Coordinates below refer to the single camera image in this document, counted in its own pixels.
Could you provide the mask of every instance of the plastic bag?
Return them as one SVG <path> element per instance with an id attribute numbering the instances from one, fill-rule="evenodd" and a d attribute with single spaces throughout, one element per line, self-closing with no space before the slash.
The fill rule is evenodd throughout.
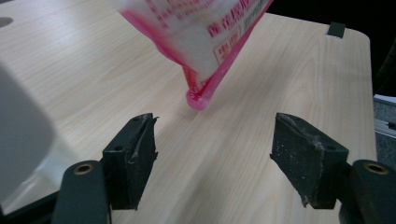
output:
<path id="1" fill-rule="evenodd" d="M 188 104 L 203 110 L 273 0 L 109 0 L 183 67 Z"/>

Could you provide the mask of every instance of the wooden tabletop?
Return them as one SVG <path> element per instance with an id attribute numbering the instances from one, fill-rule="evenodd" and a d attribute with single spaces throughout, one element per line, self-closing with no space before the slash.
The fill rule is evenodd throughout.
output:
<path id="1" fill-rule="evenodd" d="M 36 99 L 82 160 L 132 117 L 153 113 L 159 151 L 138 211 L 114 223 L 337 223 L 304 208 L 269 159 L 276 112 L 307 120 L 375 160 L 370 40 L 265 14 L 205 111 L 186 103 L 179 65 L 105 0 L 0 5 L 0 63 Z"/>

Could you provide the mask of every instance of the table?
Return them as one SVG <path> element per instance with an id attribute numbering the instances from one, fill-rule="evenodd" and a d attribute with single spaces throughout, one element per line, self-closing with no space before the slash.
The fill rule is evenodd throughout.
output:
<path id="1" fill-rule="evenodd" d="M 132 117 L 153 113 L 159 151 L 138 211 L 114 223 L 337 223 L 304 208 L 269 159 L 276 112 L 307 120 L 375 160 L 370 40 L 265 14 L 205 111 L 188 107 L 181 67 L 104 0 L 0 5 L 0 62 L 82 160 Z"/>

